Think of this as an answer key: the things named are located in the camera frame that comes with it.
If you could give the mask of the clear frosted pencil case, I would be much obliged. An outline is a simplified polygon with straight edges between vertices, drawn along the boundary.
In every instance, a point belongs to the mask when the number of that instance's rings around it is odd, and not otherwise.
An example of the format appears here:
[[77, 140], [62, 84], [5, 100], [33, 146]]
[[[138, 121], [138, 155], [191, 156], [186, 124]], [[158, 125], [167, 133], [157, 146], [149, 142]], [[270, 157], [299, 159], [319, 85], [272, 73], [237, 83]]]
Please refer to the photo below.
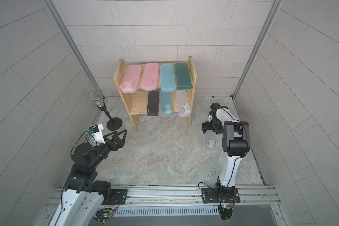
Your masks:
[[178, 106], [178, 113], [180, 117], [188, 117], [191, 115], [191, 108], [187, 97], [187, 92], [185, 90], [177, 90], [176, 94], [176, 103]]
[[216, 133], [213, 131], [206, 131], [204, 134], [204, 149], [210, 152], [216, 150]]

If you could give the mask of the black pencil case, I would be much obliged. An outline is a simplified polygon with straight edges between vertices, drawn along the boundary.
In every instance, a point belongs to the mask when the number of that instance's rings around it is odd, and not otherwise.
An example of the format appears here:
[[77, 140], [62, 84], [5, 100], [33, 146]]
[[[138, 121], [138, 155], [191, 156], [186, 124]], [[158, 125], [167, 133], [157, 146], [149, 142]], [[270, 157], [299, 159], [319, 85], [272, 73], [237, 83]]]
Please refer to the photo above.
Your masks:
[[147, 116], [159, 115], [159, 91], [153, 90], [148, 92]]

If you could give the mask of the small teal pencil case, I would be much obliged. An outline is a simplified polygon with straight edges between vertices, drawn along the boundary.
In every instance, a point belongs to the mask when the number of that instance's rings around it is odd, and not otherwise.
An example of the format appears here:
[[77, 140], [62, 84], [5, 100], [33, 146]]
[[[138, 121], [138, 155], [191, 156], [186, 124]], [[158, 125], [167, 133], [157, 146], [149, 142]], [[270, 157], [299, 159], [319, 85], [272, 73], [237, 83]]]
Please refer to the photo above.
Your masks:
[[173, 114], [173, 102], [171, 92], [160, 91], [160, 103], [162, 115]]

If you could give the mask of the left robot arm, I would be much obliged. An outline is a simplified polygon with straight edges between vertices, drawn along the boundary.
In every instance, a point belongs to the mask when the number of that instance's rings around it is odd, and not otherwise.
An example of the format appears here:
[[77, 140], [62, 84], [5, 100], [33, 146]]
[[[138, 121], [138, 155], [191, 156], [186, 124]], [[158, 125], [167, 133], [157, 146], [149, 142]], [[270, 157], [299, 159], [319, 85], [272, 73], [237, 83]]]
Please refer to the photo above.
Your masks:
[[60, 204], [51, 226], [87, 226], [92, 219], [104, 224], [125, 204], [127, 189], [111, 188], [111, 183], [96, 180], [97, 166], [112, 151], [125, 144], [127, 130], [103, 136], [104, 143], [78, 145], [72, 155], [74, 165], [62, 188]]

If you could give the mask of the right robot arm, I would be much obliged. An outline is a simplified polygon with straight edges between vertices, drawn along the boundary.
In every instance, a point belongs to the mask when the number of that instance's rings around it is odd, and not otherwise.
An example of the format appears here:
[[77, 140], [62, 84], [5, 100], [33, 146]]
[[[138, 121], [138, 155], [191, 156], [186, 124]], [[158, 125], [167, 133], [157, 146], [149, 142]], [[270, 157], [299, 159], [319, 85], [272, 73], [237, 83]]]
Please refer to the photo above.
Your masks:
[[226, 106], [212, 103], [209, 120], [202, 123], [204, 148], [214, 151], [216, 136], [222, 135], [222, 149], [226, 160], [218, 181], [215, 194], [229, 194], [235, 189], [235, 177], [242, 159], [250, 150], [250, 128], [246, 121], [235, 118]]

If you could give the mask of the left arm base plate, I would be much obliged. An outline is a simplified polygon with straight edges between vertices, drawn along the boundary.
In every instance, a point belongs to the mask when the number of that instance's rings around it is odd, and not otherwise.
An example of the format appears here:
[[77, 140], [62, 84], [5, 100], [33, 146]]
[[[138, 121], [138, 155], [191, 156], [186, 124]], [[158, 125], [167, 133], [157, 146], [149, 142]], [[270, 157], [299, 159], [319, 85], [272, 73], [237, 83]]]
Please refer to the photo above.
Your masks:
[[124, 205], [127, 198], [127, 189], [114, 189], [104, 192], [102, 205]]

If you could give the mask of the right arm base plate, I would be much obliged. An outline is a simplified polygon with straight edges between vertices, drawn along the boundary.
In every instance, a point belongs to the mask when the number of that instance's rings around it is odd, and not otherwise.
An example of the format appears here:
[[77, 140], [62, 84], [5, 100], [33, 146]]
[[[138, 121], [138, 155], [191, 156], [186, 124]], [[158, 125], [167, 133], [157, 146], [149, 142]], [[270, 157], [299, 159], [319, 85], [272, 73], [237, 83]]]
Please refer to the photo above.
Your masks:
[[240, 195], [236, 187], [221, 188], [201, 188], [203, 203], [240, 203]]

